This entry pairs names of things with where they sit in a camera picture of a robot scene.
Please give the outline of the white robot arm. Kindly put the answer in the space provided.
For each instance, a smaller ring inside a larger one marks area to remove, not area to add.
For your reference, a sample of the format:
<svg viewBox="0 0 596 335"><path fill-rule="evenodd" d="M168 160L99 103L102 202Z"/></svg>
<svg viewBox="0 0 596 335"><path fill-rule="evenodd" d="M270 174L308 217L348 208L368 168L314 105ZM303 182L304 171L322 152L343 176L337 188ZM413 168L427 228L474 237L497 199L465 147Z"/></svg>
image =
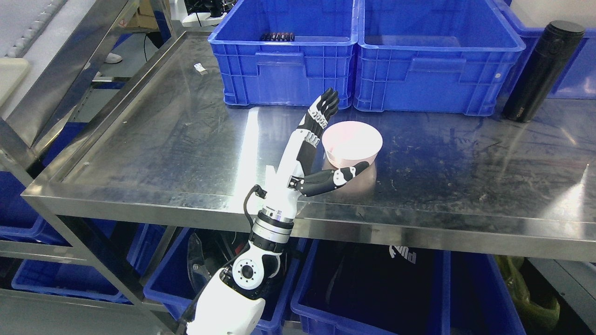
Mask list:
<svg viewBox="0 0 596 335"><path fill-rule="evenodd" d="M256 328L266 305L264 291L279 273L295 217L295 210L259 211L243 250L198 295L187 335L249 335Z"/></svg>

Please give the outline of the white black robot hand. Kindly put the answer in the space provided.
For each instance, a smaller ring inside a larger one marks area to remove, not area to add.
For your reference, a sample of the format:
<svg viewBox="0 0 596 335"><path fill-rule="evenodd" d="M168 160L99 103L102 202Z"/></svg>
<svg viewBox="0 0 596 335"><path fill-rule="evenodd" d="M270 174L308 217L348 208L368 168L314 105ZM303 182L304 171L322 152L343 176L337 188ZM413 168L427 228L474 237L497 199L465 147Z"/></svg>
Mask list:
<svg viewBox="0 0 596 335"><path fill-rule="evenodd" d="M322 132L339 109L339 94L333 88L324 91L308 107L290 135L257 217L261 221L289 225L297 214L300 196L316 196L339 189L364 172L370 164L360 161L340 169L311 172Z"/></svg>

